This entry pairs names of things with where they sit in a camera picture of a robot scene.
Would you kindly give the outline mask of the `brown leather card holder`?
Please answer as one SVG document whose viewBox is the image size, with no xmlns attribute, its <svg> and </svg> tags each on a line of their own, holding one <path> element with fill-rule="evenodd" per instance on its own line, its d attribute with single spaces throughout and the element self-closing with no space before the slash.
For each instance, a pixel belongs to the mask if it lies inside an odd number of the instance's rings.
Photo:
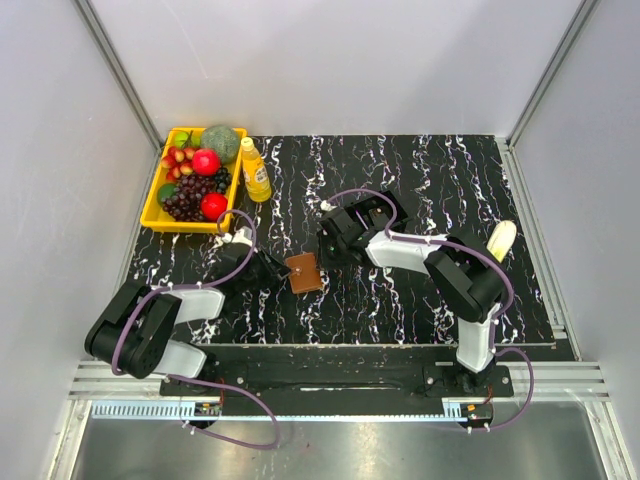
<svg viewBox="0 0 640 480">
<path fill-rule="evenodd" d="M 290 269 L 289 282 L 293 294 L 300 295 L 322 289 L 322 278 L 314 253 L 288 257 L 285 264 Z"/>
</svg>

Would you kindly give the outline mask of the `black plastic card box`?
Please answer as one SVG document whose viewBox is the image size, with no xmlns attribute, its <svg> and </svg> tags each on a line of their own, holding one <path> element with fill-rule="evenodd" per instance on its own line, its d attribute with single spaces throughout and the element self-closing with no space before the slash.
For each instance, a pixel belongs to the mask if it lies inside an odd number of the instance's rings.
<svg viewBox="0 0 640 480">
<path fill-rule="evenodd" d="M 396 195 L 391 190 L 380 191 L 377 195 L 365 192 L 363 189 L 350 189 L 344 192 L 344 196 L 360 194 L 360 197 L 344 209 L 360 224 L 376 231 L 384 230 L 395 216 L 390 229 L 403 233 L 410 217 L 401 205 Z"/>
</svg>

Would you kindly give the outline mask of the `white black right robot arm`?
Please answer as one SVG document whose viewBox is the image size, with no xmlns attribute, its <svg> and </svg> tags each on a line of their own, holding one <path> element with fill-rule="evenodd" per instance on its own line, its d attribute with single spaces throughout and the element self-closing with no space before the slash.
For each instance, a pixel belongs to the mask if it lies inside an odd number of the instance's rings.
<svg viewBox="0 0 640 480">
<path fill-rule="evenodd" d="M 458 321 L 455 375 L 457 388 L 469 396 L 491 382 L 497 317 L 513 301 L 513 286 L 502 266 L 517 227 L 499 222 L 488 241 L 472 233 L 406 234 L 404 209 L 371 200 L 338 207 L 321 203 L 319 257 L 327 269 L 346 264 L 393 268 L 425 274 Z"/>
</svg>

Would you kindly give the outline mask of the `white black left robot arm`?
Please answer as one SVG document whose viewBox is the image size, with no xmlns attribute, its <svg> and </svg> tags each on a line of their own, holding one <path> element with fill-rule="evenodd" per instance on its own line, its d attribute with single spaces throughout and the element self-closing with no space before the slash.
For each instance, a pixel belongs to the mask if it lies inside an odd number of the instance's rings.
<svg viewBox="0 0 640 480">
<path fill-rule="evenodd" d="M 211 278 L 222 282 L 213 287 L 152 288 L 137 280 L 126 281 L 90 328 L 85 352 L 122 375 L 181 376 L 193 394 L 209 393 L 217 381 L 215 356 L 173 340 L 172 332 L 178 324 L 215 319 L 227 303 L 245 292 L 285 280 L 291 269 L 253 243 L 248 227 L 226 236 Z"/>
</svg>

